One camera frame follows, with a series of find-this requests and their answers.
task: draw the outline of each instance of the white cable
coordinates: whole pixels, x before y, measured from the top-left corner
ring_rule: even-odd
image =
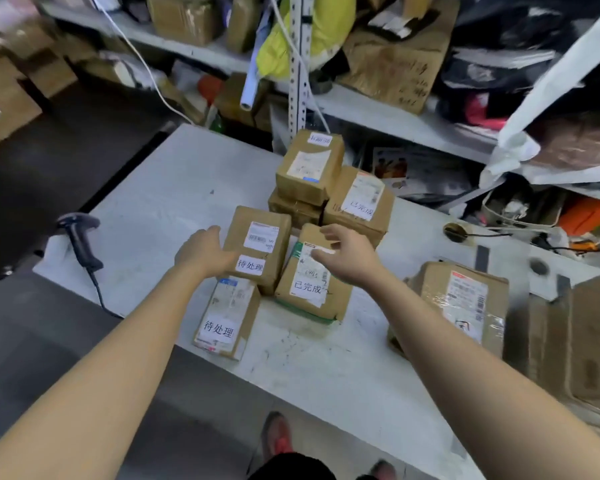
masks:
[[[125,40],[125,42],[127,42],[128,46],[131,48],[131,50],[134,51],[134,53],[136,54],[136,57],[138,59],[140,59],[140,62],[142,62],[142,64],[144,65],[145,69],[147,70],[147,72],[149,72],[149,77],[151,77],[151,81],[153,83],[153,87],[155,88],[155,92],[158,93],[158,95],[160,96],[160,99],[162,100],[162,102],[164,103],[164,105],[167,106],[174,113],[176,113],[178,116],[181,116],[185,120],[187,120],[188,122],[190,122],[193,126],[197,126],[197,124],[195,124],[193,122],[193,120],[190,119],[186,114],[183,114],[183,113],[179,112],[176,108],[174,108],[171,104],[169,104],[164,97],[162,97],[162,93],[160,92],[160,88],[158,88],[158,83],[153,78],[153,73],[151,71],[151,68],[144,61],[142,55],[140,55],[140,52],[137,51],[137,49],[130,42],[130,40],[127,38],[127,36],[122,31],[122,29],[118,26],[118,24],[113,21],[113,18],[102,8],[102,5],[100,5],[100,3],[98,2],[98,0],[93,0],[93,1],[96,4],[96,6],[98,7],[98,9],[104,14],[104,16],[107,17],[107,20],[109,21],[110,24],[112,24],[113,28],[120,34],[120,36]]]
[[[296,55],[296,57],[300,61],[300,66],[306,73],[306,78],[309,79],[309,69],[307,69],[307,66],[305,65],[304,60],[302,58],[302,55],[300,55],[300,52],[298,52],[296,44],[294,44],[293,40],[291,40],[291,37],[289,37],[289,33],[287,31],[287,28],[285,27],[285,22],[284,22],[284,20],[282,20],[282,15],[280,15],[280,9],[278,8],[278,1],[277,0],[270,0],[270,1],[271,1],[271,7],[273,8],[273,13],[276,14],[276,20],[278,21],[278,24],[280,25],[280,30],[282,30],[282,35],[285,36],[285,39],[287,40],[287,44],[289,45],[289,47],[291,47],[291,50],[293,51],[293,53]],[[318,107],[318,103],[316,102],[315,97],[313,97],[313,92],[311,90],[310,84],[307,84],[307,89],[309,92],[309,98],[311,99],[311,102],[313,103],[313,106],[315,107],[315,112],[318,113],[318,117],[320,118],[320,120],[322,121],[322,124],[324,125],[324,129],[327,131],[327,133],[331,133],[331,130],[329,129],[329,125],[327,124],[327,121],[324,119],[324,116],[322,115],[322,112],[320,111],[320,108]]]

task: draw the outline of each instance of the shoe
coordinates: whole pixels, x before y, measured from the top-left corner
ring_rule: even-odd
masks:
[[[293,453],[291,444],[291,426],[287,418],[277,411],[272,411],[264,421],[262,433],[262,454],[267,462],[280,453]]]
[[[375,477],[377,480],[397,480],[398,478],[393,465],[385,460],[378,460],[378,462],[371,467],[369,475]]]

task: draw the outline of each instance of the white sticker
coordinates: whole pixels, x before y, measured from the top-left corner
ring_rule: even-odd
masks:
[[[245,278],[223,278],[211,295],[194,341],[211,352],[231,352],[255,286]]]
[[[342,202],[342,211],[370,221],[384,191],[384,183],[373,175],[360,172]]]
[[[311,144],[317,144],[318,146],[328,146],[331,144],[331,140],[333,140],[333,136],[331,135],[311,133],[311,135],[309,135],[309,139],[306,142]]]
[[[291,282],[289,294],[298,298],[304,298],[309,303],[320,308],[327,300],[327,291],[329,290],[329,281],[331,273],[325,266],[311,257],[311,251],[320,249],[333,254],[335,251],[325,249],[310,242],[302,243],[302,250],[298,256],[298,265]]]
[[[244,238],[244,247],[262,251],[273,252],[280,227],[268,226],[259,222],[251,222],[247,237]]]
[[[464,274],[451,272],[442,314],[479,344],[482,342],[484,307],[489,287]]]
[[[264,259],[252,258],[251,256],[241,254],[238,258],[238,263],[235,265],[235,270],[240,271],[241,273],[261,276],[264,271],[265,263],[266,261]]]
[[[318,153],[298,152],[295,160],[289,167],[287,175],[302,178],[309,182],[319,182],[330,154],[331,150]]]

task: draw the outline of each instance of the white table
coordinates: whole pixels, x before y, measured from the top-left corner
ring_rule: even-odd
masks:
[[[181,243],[199,228],[222,227],[224,240],[236,205],[267,208],[280,157],[207,130],[183,125],[92,211],[101,226],[89,234],[105,304],[129,314],[173,264]],[[490,248],[488,271],[511,282],[520,303],[535,292],[555,297],[555,274],[581,282],[600,270],[508,237],[455,244],[442,233],[452,219],[398,200],[389,233],[378,247],[400,277],[427,260],[472,266],[476,244]],[[477,233],[489,233],[475,228]],[[529,256],[550,275],[530,272]],[[50,240],[34,271],[97,303],[87,273],[65,237]],[[386,346],[387,322],[376,304],[354,290],[344,321],[325,326],[264,299],[239,363],[191,344],[213,280],[202,283],[187,307],[177,345],[304,411],[440,479],[477,478],[471,460],[451,453],[453,433],[415,371]]]

